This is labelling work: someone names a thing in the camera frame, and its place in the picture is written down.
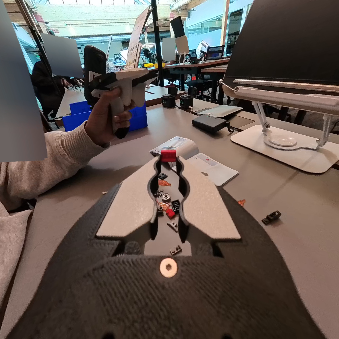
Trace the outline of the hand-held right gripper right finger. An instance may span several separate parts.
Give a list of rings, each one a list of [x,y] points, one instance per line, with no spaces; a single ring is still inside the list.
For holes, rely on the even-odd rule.
[[[201,243],[238,242],[241,236],[217,186],[183,157],[176,158],[179,207],[178,233],[191,248]]]

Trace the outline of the grey flat pouch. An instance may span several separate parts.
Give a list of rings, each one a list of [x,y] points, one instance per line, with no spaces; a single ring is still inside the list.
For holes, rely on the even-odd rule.
[[[197,115],[206,115],[215,118],[227,119],[227,116],[230,116],[242,110],[243,108],[238,106],[218,105],[213,108],[204,108],[202,110],[196,111],[195,113]]]

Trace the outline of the person's left forearm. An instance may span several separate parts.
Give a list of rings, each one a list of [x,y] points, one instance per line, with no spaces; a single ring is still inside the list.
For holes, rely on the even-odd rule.
[[[24,200],[34,199],[70,178],[110,146],[109,141],[95,144],[84,124],[70,132],[48,132],[45,142],[44,160],[1,163],[1,217],[18,209]]]

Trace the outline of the lego instruction booklet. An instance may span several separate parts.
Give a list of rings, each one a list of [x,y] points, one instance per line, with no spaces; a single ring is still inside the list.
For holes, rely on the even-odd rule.
[[[239,175],[238,171],[201,153],[196,143],[188,138],[175,136],[158,147],[151,149],[150,154],[157,156],[161,154],[162,150],[175,150],[177,156],[182,156],[216,186],[223,186]]]

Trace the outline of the black laptop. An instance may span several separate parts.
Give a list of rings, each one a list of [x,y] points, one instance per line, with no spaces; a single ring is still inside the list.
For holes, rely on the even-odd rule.
[[[253,1],[224,82],[234,79],[338,86],[339,1]]]

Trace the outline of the white laptop stand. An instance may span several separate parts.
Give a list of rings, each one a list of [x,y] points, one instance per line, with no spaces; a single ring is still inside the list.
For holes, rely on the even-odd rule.
[[[338,116],[338,85],[231,78],[219,81],[234,98],[251,101],[260,125],[252,126],[231,141],[304,172],[322,174],[338,162],[339,146],[329,142],[332,118]],[[273,127],[263,104],[280,105],[323,115],[319,138]]]

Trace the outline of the brown cardboard board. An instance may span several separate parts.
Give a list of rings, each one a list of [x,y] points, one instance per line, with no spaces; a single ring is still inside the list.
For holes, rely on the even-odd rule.
[[[140,15],[138,15],[135,20],[131,38],[129,41],[125,70],[137,68],[139,65],[142,49],[140,37],[151,12],[152,7],[151,5],[149,5]]]

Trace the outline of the person's torso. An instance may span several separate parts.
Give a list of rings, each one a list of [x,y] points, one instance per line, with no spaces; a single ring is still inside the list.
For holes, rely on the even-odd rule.
[[[0,305],[15,273],[32,210],[9,213],[0,205]]]

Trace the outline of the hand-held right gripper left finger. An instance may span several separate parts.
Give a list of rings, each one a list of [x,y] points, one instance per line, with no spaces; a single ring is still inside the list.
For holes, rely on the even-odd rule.
[[[112,202],[96,233],[98,239],[135,241],[145,246],[158,233],[158,176],[161,157],[156,156],[126,178],[114,194]]]

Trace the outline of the person's left hand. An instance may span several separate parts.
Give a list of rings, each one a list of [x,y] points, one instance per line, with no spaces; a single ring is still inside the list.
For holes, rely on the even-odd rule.
[[[132,100],[128,106],[124,106],[122,113],[113,117],[110,103],[112,100],[119,98],[120,94],[121,90],[118,87],[112,91],[105,91],[94,105],[88,121],[84,126],[92,142],[103,148],[107,147],[116,137],[113,131],[112,120],[115,122],[117,128],[129,128],[132,117],[130,110],[136,107],[135,102]]]

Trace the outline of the black office chair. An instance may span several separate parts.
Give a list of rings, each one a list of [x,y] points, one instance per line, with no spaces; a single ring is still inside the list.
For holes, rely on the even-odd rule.
[[[195,99],[202,101],[212,101],[210,89],[212,88],[213,82],[211,80],[197,79],[191,80],[186,83],[186,85],[193,86],[197,88],[197,95]]]

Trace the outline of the blue plastic bin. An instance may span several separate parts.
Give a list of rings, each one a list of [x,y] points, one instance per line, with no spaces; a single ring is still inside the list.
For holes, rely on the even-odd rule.
[[[90,106],[87,104],[87,101],[71,103],[69,106],[71,114],[62,118],[66,132],[72,131],[80,126],[84,121],[89,118],[92,111]],[[143,129],[148,126],[146,101],[144,102],[143,106],[133,108],[131,110],[131,113],[132,118],[130,120],[130,131]]]

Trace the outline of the lego pieces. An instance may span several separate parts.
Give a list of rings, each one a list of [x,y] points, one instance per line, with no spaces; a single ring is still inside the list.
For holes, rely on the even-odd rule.
[[[145,253],[150,255],[190,256],[191,245],[181,243],[178,233],[179,207],[182,195],[178,190],[179,177],[171,170],[162,169],[159,175],[156,198],[160,205],[158,234],[154,241],[149,241]]]

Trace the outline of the long black lego piece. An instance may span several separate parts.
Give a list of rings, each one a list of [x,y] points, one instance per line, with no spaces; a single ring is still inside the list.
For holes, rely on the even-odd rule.
[[[278,220],[281,217],[281,213],[276,210],[270,214],[268,214],[265,218],[263,218],[261,221],[264,225],[270,225],[276,220]]]

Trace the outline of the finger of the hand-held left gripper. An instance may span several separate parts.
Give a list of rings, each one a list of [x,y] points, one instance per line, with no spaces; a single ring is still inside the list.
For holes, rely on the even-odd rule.
[[[136,107],[142,107],[145,103],[145,89],[157,78],[156,74],[146,74],[132,80],[132,100]]]
[[[149,71],[143,68],[123,70],[116,73],[116,87],[120,88],[120,98],[124,106],[131,105],[133,101],[137,107],[145,103],[146,80]]]

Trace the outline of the black power adapter box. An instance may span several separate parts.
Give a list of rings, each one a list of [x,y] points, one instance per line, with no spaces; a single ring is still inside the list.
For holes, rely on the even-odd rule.
[[[229,128],[229,123],[219,117],[200,115],[192,119],[192,125],[209,133],[217,133],[223,128]]]

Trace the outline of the wooden desk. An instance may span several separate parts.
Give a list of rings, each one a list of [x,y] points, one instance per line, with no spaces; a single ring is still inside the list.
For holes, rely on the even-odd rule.
[[[181,74],[200,74],[200,73],[225,73],[230,57],[221,58],[218,60],[207,60],[200,63],[177,63],[169,64],[163,67],[163,77],[167,78],[170,75]]]

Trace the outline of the black metal pole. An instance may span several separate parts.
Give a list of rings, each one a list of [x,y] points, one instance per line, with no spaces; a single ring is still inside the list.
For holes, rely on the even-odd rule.
[[[163,61],[162,61],[161,46],[160,46],[160,33],[159,33],[159,22],[158,22],[158,11],[157,11],[156,0],[151,0],[151,7],[152,7],[152,18],[153,18],[153,26],[154,26],[156,57],[157,57],[157,65],[158,65],[158,83],[160,87],[164,87],[163,65],[162,65]]]

